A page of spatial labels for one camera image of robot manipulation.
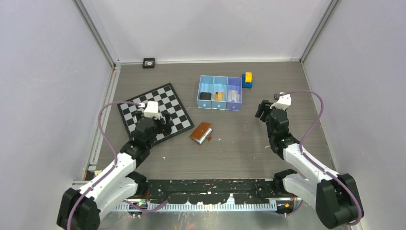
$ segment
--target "gray table surface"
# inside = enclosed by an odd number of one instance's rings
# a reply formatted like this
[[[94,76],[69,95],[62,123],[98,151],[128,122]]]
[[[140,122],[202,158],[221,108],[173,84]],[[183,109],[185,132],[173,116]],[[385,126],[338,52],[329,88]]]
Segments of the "gray table surface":
[[[243,89],[240,112],[198,109],[196,97],[200,75],[239,77],[250,71],[252,89]],[[274,173],[291,168],[270,148],[265,123],[255,118],[258,104],[272,100],[277,92],[309,89],[298,62],[157,64],[154,69],[122,65],[114,100],[126,100],[171,82],[195,126],[212,123],[212,140],[197,145],[190,129],[151,150],[137,169],[149,179],[273,178]],[[316,118],[311,95],[292,95],[288,109],[290,130],[300,139]],[[106,134],[116,150],[128,140],[117,107],[113,107]],[[304,143],[305,148],[326,166],[332,167],[326,140],[317,126]],[[97,169],[105,168],[113,156],[104,142]]]

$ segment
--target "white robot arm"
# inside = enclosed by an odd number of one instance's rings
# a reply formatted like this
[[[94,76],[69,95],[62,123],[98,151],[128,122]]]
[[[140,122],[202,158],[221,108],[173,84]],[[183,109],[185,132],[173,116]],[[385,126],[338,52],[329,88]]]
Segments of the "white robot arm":
[[[145,104],[141,103],[138,107],[145,108]],[[117,159],[80,189],[69,188],[63,194],[57,225],[63,229],[69,225],[72,230],[96,230],[107,213],[124,199],[145,194],[148,189],[147,179],[134,170],[148,157],[157,134],[171,132],[169,114],[163,113],[161,116],[158,108],[158,102],[149,101],[144,112],[136,114],[137,125],[132,133],[133,139],[122,147]],[[83,195],[68,223],[74,204]]]
[[[275,174],[273,182],[280,191],[295,194],[316,210],[320,221],[329,229],[354,221],[358,208],[351,198],[356,199],[364,215],[355,180],[349,174],[341,175],[314,158],[289,132],[289,119],[286,109],[291,105],[289,94],[276,94],[277,102],[263,100],[255,117],[266,123],[269,144],[282,160],[293,165],[305,178],[294,170]],[[346,186],[339,185],[332,177]]]

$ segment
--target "chessboard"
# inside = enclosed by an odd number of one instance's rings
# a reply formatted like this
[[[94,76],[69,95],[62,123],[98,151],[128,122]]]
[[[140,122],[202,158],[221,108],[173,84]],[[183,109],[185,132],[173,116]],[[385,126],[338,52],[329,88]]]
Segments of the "chessboard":
[[[183,107],[182,102],[180,101],[171,83],[167,83],[126,101],[145,103],[146,105],[148,101],[155,101],[159,103],[160,113],[163,111],[169,112],[172,131],[169,135],[158,134],[154,145],[194,127],[191,118],[185,110],[185,107]],[[121,118],[123,119],[128,137],[132,139],[133,137],[131,133],[135,130],[136,126],[135,111],[139,110],[143,112],[144,109],[137,109],[135,105],[118,104],[118,110]]]

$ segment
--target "yellow block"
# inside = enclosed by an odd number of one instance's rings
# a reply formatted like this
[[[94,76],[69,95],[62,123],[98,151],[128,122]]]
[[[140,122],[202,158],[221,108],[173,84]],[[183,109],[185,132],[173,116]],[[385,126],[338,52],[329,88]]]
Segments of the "yellow block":
[[[251,83],[252,82],[252,73],[246,72],[245,73],[245,83]]]

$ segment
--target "white panel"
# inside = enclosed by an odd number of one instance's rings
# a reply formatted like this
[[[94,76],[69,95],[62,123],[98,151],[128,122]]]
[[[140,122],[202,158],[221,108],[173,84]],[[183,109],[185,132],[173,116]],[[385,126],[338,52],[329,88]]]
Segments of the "white panel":
[[[1,229],[57,229],[111,69],[70,0],[0,3]]]
[[[119,60],[299,59],[328,0],[90,0]]]
[[[304,64],[325,100],[337,170],[357,182],[364,229],[406,226],[405,9],[404,0],[341,1]]]

